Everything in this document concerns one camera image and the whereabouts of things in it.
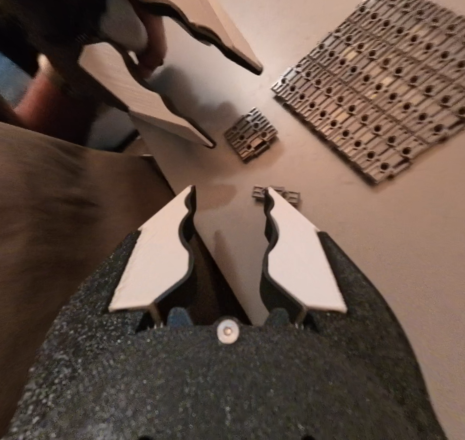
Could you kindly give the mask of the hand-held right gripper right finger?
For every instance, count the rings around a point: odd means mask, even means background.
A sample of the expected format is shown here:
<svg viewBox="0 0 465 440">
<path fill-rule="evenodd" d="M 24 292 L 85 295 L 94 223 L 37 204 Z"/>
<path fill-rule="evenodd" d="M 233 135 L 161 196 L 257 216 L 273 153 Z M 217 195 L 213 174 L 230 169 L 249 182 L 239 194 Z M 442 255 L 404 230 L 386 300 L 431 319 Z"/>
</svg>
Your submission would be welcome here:
<svg viewBox="0 0 465 440">
<path fill-rule="evenodd" d="M 284 309 L 295 324 L 310 311 L 345 315 L 347 304 L 324 250 L 322 232 L 277 191 L 264 190 L 260 297 L 265 308 Z"/>
</svg>

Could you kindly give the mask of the person's left forearm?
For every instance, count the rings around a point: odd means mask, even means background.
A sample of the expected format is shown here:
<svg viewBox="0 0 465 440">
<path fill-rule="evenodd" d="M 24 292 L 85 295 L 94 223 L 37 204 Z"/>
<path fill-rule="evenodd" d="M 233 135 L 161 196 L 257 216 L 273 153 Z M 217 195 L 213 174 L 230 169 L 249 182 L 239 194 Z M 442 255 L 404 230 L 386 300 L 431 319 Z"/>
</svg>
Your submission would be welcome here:
<svg viewBox="0 0 465 440">
<path fill-rule="evenodd" d="M 14 112 L 25 128 L 55 125 L 78 110 L 78 102 L 66 94 L 46 71 L 39 70 Z"/>
</svg>

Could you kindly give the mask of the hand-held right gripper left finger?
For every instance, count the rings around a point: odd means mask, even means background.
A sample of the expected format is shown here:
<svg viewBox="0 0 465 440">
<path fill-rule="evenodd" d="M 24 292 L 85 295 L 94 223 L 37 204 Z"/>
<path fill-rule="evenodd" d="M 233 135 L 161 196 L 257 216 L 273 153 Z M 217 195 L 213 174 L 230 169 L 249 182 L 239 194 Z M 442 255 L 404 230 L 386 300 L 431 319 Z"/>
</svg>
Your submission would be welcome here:
<svg viewBox="0 0 465 440">
<path fill-rule="evenodd" d="M 188 283 L 194 271 L 196 187 L 187 186 L 137 230 L 108 312 L 143 311 L 163 323 L 160 303 Z"/>
</svg>

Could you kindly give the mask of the person's left hand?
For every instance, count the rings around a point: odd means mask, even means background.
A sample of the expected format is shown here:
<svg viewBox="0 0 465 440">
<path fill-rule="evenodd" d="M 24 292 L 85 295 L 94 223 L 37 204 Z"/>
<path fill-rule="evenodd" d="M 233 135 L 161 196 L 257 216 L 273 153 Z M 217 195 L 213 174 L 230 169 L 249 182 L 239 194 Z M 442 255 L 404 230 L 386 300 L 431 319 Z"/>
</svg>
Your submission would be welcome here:
<svg viewBox="0 0 465 440">
<path fill-rule="evenodd" d="M 138 68 L 144 79 L 164 64 L 167 54 L 166 30 L 162 17 L 140 10 L 138 13 L 147 32 L 147 47 L 138 55 Z"/>
</svg>

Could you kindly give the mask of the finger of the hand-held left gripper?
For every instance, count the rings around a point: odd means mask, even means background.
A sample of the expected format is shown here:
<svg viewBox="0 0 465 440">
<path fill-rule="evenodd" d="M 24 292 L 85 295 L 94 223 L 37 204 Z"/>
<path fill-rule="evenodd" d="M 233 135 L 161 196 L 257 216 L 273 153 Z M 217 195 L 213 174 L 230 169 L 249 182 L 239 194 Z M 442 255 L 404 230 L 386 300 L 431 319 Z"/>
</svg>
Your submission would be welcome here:
<svg viewBox="0 0 465 440">
<path fill-rule="evenodd" d="M 136 0 L 151 14 L 169 17 L 190 36 L 215 46 L 232 62 L 255 75 L 263 65 L 236 24 L 217 0 Z"/>
<path fill-rule="evenodd" d="M 108 42 L 86 45 L 78 64 L 127 108 L 136 126 L 142 122 L 207 148 L 216 142 L 193 120 L 179 115 L 172 103 L 150 89 L 137 73 L 131 56 Z"/>
</svg>

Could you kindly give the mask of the mat of joined track links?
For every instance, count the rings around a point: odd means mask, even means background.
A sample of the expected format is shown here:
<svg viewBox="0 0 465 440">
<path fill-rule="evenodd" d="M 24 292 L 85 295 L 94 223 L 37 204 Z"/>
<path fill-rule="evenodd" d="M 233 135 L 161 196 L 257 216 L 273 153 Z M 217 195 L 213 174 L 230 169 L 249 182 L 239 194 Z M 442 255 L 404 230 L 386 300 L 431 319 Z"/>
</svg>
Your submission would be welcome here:
<svg viewBox="0 0 465 440">
<path fill-rule="evenodd" d="M 363 0 L 271 91 L 378 185 L 464 132 L 464 15 L 430 0 Z"/>
</svg>

